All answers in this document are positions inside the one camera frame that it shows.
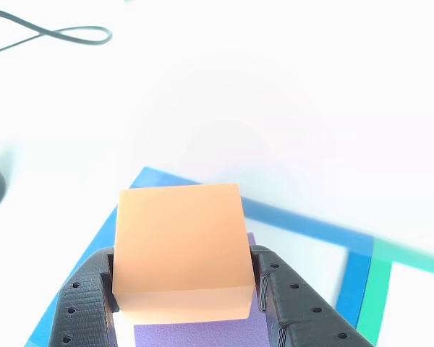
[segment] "white surface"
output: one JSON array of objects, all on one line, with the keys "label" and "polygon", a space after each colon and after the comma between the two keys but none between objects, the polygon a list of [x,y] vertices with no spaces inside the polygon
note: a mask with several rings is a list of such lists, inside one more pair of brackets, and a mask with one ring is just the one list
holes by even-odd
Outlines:
[{"label": "white surface", "polygon": [[134,326],[125,319],[122,311],[114,313],[113,320],[116,327],[117,345],[119,347],[136,347]]},{"label": "white surface", "polygon": [[434,346],[434,274],[394,263],[377,347]]},{"label": "white surface", "polygon": [[[434,253],[434,1],[0,9],[115,34],[0,53],[0,345],[24,344],[144,165]],[[30,33],[0,20],[0,47]]]}]

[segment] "purple surface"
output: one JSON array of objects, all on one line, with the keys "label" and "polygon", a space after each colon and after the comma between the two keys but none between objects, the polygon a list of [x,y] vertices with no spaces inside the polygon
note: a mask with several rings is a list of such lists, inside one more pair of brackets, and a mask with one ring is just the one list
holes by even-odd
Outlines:
[{"label": "purple surface", "polygon": [[[250,244],[254,235],[248,233]],[[247,320],[169,325],[135,325],[137,347],[268,347],[265,314],[252,300]]]}]

